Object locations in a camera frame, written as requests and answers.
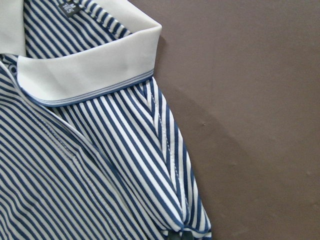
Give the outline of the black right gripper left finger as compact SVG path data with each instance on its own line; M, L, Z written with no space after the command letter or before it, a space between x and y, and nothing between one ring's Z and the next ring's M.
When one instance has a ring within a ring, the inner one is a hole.
M175 231L169 231L167 235L167 240L179 240L179 233Z

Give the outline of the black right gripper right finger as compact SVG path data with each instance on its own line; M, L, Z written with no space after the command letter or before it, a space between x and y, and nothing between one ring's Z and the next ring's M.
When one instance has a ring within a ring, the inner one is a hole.
M194 240L193 233L191 231L183 231L181 234L181 240Z

